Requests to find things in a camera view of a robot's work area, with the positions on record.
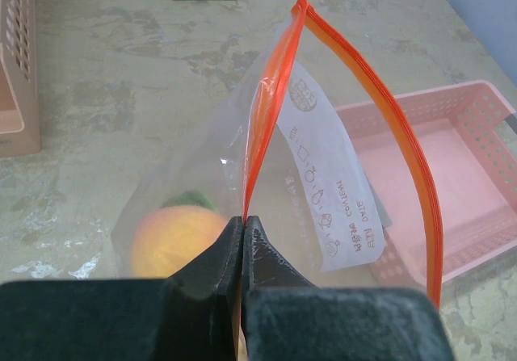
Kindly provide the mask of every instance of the stained surface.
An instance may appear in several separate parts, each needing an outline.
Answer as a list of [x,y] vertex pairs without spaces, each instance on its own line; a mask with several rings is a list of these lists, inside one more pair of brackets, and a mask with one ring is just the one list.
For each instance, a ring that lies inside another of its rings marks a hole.
[[[295,1],[37,0],[43,151],[0,160],[0,281],[113,276],[109,233],[138,179],[227,99]],[[481,78],[517,101],[445,0],[310,1],[395,94]],[[303,40],[333,104],[365,100]],[[445,287],[458,359],[517,359],[516,263],[512,250]]]

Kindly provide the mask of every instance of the white label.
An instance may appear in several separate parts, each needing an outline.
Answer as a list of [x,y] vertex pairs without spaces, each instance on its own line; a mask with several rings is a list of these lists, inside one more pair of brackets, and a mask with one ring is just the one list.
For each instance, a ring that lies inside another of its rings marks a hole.
[[322,271],[375,262],[385,238],[363,167],[338,113],[297,62],[277,124],[296,160]]

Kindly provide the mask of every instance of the toy fruit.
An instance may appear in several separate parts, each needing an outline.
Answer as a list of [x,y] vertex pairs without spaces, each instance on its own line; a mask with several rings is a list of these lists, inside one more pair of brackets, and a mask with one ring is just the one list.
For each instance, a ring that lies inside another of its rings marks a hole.
[[131,262],[137,277],[169,277],[206,250],[227,220],[199,206],[179,205],[149,214],[138,225]]

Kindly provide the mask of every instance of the plastic bag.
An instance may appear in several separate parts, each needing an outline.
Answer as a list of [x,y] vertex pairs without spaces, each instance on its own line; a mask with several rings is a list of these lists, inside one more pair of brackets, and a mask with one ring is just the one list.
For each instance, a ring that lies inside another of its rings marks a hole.
[[[351,70],[348,78],[343,67],[315,80],[297,61],[314,53],[312,45],[306,55],[299,50],[304,27]],[[337,113],[327,96],[341,105],[350,76],[372,101]],[[439,304],[443,230],[422,149],[383,82],[307,0],[298,0],[229,101],[183,144],[141,181],[120,215],[111,235],[120,275],[172,275],[231,216],[253,213],[316,285],[423,286]],[[404,165],[386,178],[378,153]],[[397,206],[391,193],[400,183],[421,214]],[[411,267],[404,250],[386,251],[394,229],[408,239],[425,233],[426,246],[416,249],[426,265]]]

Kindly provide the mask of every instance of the beige basket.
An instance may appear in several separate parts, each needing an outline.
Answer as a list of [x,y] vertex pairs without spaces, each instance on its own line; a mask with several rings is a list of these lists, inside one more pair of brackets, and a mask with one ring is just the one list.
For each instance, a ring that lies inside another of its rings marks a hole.
[[0,0],[0,157],[40,151],[35,0]]

